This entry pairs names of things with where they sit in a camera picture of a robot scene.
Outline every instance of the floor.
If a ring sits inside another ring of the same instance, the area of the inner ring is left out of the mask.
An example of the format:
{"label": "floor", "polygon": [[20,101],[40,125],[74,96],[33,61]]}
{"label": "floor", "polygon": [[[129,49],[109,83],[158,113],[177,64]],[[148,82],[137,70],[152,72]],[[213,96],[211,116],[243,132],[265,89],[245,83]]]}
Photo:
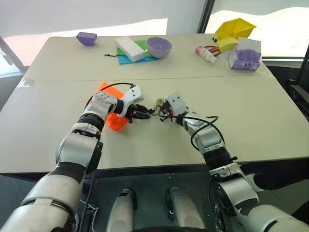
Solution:
{"label": "floor", "polygon": [[[135,228],[151,226],[172,226],[173,221],[167,217],[165,192],[171,187],[184,190],[196,203],[202,219],[210,231],[215,231],[212,217],[208,208],[207,189],[208,174],[205,172],[151,174],[140,176],[105,177],[94,186],[91,204],[98,205],[94,229],[96,232],[105,231],[112,204],[124,188],[135,190],[138,208],[135,212]],[[0,227],[12,211],[18,207],[22,199],[35,185],[35,182],[0,176]],[[309,196],[309,181],[305,180],[275,191],[259,193],[262,203],[271,204],[291,214],[300,207]],[[234,232],[244,231],[236,222],[232,222]]]}

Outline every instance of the purple bowl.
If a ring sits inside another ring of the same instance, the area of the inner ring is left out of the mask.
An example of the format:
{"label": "purple bowl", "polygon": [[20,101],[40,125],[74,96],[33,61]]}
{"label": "purple bowl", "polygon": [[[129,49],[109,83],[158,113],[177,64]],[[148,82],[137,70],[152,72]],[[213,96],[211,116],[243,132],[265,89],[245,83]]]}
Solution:
{"label": "purple bowl", "polygon": [[172,49],[172,44],[160,37],[151,37],[147,40],[147,49],[150,55],[155,58],[164,58]]}

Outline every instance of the white box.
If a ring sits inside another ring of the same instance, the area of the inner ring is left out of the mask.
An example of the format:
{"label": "white box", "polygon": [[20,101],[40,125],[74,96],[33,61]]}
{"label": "white box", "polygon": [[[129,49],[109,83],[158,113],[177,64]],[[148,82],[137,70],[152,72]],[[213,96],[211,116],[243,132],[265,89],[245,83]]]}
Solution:
{"label": "white box", "polygon": [[144,50],[128,36],[116,38],[115,41],[117,47],[119,47],[132,62],[145,58]]}

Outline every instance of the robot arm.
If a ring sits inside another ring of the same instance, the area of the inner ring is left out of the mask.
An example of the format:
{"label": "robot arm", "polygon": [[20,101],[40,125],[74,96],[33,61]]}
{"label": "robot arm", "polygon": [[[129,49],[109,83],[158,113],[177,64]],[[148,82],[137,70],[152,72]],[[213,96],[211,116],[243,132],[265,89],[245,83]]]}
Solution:
{"label": "robot arm", "polygon": [[193,140],[209,168],[209,174],[216,182],[214,190],[221,208],[227,216],[236,216],[246,231],[308,231],[307,224],[271,205],[260,204],[240,166],[233,162],[237,158],[231,158],[225,148],[221,133],[211,123],[197,120],[207,118],[189,112],[179,91],[166,96],[160,116],[161,121],[171,118],[172,122],[183,126],[194,136]]}
{"label": "robot arm", "polygon": [[106,92],[97,92],[58,147],[56,168],[38,181],[1,232],[71,231],[84,175],[97,168],[101,157],[100,137],[108,114],[134,117],[139,109],[134,103],[142,100],[138,86],[132,87],[120,100]]}

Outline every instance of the orange cloth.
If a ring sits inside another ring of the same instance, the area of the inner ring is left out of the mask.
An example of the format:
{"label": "orange cloth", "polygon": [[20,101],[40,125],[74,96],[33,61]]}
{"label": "orange cloth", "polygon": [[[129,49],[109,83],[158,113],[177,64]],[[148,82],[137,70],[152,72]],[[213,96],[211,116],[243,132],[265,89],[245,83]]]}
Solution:
{"label": "orange cloth", "polygon": [[[107,82],[103,82],[97,88],[97,91],[100,91],[101,89],[103,89],[104,87],[106,87],[108,85],[109,84]],[[116,96],[118,99],[122,98],[123,95],[124,95],[123,92],[121,92],[120,90],[114,88],[113,86],[108,87],[104,91],[109,93],[109,94],[112,94],[112,95]],[[107,124],[114,131],[118,131],[119,129],[121,129],[128,122],[129,122],[128,118],[126,118],[126,117],[118,117],[117,114],[115,114],[115,113],[111,113],[107,117]]]}

